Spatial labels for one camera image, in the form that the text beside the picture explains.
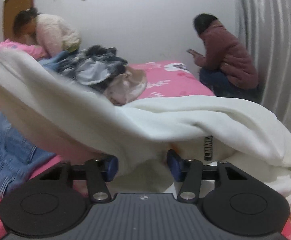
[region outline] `gray curtain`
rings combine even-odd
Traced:
[[[236,31],[259,72],[261,104],[291,132],[291,0],[236,2]]]

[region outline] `denim jacket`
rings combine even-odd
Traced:
[[[69,56],[67,51],[62,51],[58,55],[50,59],[42,59],[39,63],[47,70],[52,70],[57,72],[59,69],[59,64],[62,60],[65,60]]]
[[[0,112],[0,197],[23,184],[55,156],[27,141]]]

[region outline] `metal bolt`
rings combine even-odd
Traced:
[[[93,198],[96,200],[106,200],[108,198],[108,194],[105,192],[98,192],[93,195]]]
[[[180,194],[180,197],[186,200],[190,200],[190,199],[194,199],[196,195],[193,192],[186,191],[186,192],[182,192]]]

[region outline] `wooden door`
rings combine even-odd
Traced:
[[[22,10],[33,6],[33,0],[5,0],[3,11],[3,33],[5,39],[15,40],[13,34],[13,22],[15,16]]]

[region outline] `black robotic base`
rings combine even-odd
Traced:
[[[0,218],[4,240],[284,240],[279,233],[289,218],[284,197],[230,163],[205,166],[168,152],[175,181],[172,194],[117,194],[113,180],[118,160],[108,156],[85,165],[60,163],[3,198]],[[88,198],[73,190],[86,180]],[[202,180],[215,189],[199,198]]]

